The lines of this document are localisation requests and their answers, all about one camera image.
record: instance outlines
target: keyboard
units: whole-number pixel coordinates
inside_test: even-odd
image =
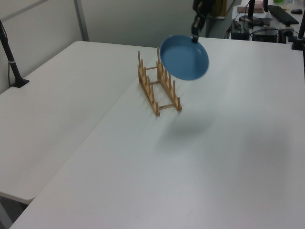
[[[270,11],[272,16],[274,16],[280,23],[283,23],[284,25],[289,26],[291,24],[299,23],[289,13],[287,13],[285,10],[283,10],[279,6],[268,5],[268,10]]]

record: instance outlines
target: desk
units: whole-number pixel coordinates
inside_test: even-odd
[[[135,79],[11,229],[302,228],[303,53],[199,42],[210,66],[177,80],[180,113],[155,117]]]
[[[248,0],[243,0],[241,5],[240,6],[246,6],[248,4]],[[303,14],[291,14],[290,11],[291,10],[294,10],[294,9],[302,9],[303,12],[305,11],[305,8],[304,8],[304,3],[302,1],[295,1],[294,3],[273,3],[272,0],[268,1],[268,5],[276,5],[276,6],[280,6],[284,9],[289,9],[287,10],[287,12],[292,16],[294,17],[298,22],[299,24],[295,25],[290,25],[290,29],[294,29],[296,32],[299,32],[300,30],[300,25],[301,25],[301,21],[302,21],[302,17],[303,17]],[[236,16],[237,16],[237,7],[238,6],[235,6],[233,7],[233,10],[232,10],[232,19],[235,19]],[[267,15],[266,18],[272,18],[272,20],[270,21],[270,27],[275,27],[277,29],[287,29],[287,27],[278,22],[278,20],[276,18],[274,18],[270,12],[267,12],[267,13],[264,13],[264,15]],[[243,16],[244,14],[240,13],[238,16],[237,16],[237,20],[239,19],[239,17]],[[254,16],[258,17],[258,18],[262,18],[263,14],[254,14]]]
[[[0,95],[0,195],[29,204],[137,76],[137,51],[76,42]]]

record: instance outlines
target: computer mouse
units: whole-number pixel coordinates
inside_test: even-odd
[[[294,14],[302,14],[303,13],[303,11],[301,9],[291,10],[290,12],[294,13]]]

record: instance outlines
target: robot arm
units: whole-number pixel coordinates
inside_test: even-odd
[[[196,11],[195,20],[192,24],[193,42],[198,42],[199,32],[205,24],[207,16],[213,12],[215,0],[193,0],[193,10]]]

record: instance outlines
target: gray wall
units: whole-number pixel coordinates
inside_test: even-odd
[[[81,41],[72,0],[48,0],[5,21],[3,26],[22,77],[74,41]],[[5,52],[0,46],[0,93],[9,87],[7,64]]]
[[[157,47],[171,34],[191,35],[195,17],[192,0],[79,1],[92,42]]]

